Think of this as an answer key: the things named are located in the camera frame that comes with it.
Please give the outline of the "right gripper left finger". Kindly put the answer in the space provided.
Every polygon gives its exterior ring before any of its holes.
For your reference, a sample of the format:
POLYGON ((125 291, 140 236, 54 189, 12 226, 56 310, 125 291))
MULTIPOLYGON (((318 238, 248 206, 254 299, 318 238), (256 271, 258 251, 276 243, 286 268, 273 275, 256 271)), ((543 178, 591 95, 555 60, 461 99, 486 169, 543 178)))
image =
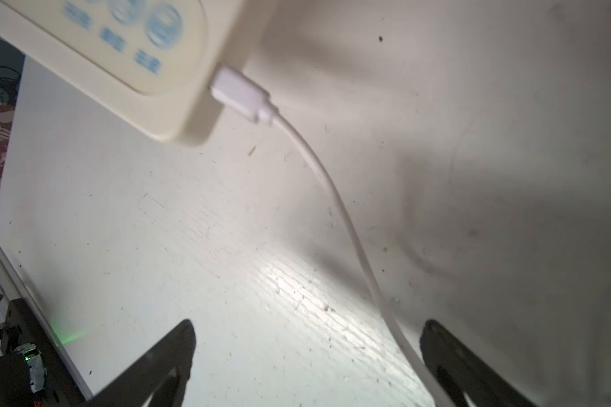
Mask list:
POLYGON ((156 345, 84 406, 180 406, 186 393, 197 339, 181 321, 156 345))

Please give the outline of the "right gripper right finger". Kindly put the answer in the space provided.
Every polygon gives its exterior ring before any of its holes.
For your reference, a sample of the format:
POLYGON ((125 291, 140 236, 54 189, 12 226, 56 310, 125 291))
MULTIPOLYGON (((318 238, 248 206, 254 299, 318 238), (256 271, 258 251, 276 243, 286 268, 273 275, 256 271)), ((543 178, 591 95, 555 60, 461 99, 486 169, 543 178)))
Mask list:
POLYGON ((438 321, 425 323, 419 344, 424 364, 454 405, 534 406, 438 321))

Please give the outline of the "cream blue electronic scale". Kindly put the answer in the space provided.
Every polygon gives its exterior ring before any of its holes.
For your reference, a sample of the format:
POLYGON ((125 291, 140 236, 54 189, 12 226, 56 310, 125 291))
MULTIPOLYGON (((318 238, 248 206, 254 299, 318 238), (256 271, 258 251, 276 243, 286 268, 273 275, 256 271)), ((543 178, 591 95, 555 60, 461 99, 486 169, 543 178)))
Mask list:
POLYGON ((161 142, 208 135, 243 1, 0 1, 0 37, 161 142))

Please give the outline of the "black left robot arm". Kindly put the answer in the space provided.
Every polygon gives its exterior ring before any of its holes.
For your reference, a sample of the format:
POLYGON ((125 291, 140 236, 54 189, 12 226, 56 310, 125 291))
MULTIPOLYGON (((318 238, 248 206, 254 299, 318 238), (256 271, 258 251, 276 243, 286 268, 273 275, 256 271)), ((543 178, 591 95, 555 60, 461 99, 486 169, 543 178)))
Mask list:
POLYGON ((23 298, 8 303, 0 351, 0 406, 80 406, 87 401, 23 298))

